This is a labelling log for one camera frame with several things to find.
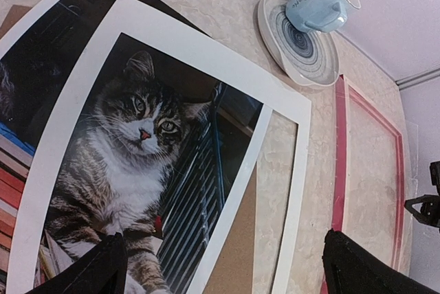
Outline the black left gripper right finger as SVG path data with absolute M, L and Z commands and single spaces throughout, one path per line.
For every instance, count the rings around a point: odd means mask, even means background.
M 437 294 L 384 264 L 341 231 L 327 232 L 322 261 L 325 293 Z

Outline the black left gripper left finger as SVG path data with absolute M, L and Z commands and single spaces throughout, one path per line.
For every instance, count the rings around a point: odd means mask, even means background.
M 105 236 L 83 257 L 73 261 L 49 236 L 40 245 L 37 265 L 46 281 L 33 293 L 123 293 L 127 278 L 127 250 L 120 233 Z

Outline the white mat board passe-partout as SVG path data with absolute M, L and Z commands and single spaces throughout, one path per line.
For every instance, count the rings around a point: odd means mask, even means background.
M 23 293 L 32 288 L 38 235 L 49 204 L 50 184 L 54 182 L 61 155 L 98 70 L 121 33 L 133 36 L 263 103 L 260 120 L 236 183 L 188 292 L 202 293 L 207 287 L 217 260 L 222 256 L 223 246 L 228 243 L 228 234 L 250 176 L 256 173 L 259 188 L 264 185 L 271 189 L 278 187 L 280 176 L 284 176 L 289 185 L 271 288 L 273 293 L 286 293 L 307 170 L 311 101 L 225 45 L 138 0 L 115 1 L 80 55 L 54 107 L 41 147 L 31 164 L 16 217 L 8 265 L 8 292 Z

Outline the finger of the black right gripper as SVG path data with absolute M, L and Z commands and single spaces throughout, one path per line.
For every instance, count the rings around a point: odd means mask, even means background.
M 405 209 L 421 224 L 439 228 L 439 196 L 425 194 L 408 199 L 404 203 Z

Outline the red wooden picture frame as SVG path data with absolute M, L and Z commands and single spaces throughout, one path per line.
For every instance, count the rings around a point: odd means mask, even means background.
M 402 102 L 394 87 L 335 85 L 335 181 L 331 228 L 406 275 L 410 177 Z

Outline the cat photo print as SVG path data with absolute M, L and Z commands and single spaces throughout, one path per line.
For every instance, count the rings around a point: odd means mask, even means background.
M 1 48 L 1 290 L 14 224 L 50 115 L 88 42 L 117 0 L 58 0 Z M 161 0 L 138 0 L 182 20 Z M 218 220 L 245 192 L 270 110 L 242 90 L 118 32 L 80 73 L 81 112 L 58 149 L 37 233 L 35 282 L 58 275 L 106 236 L 122 234 L 127 293 L 195 293 Z

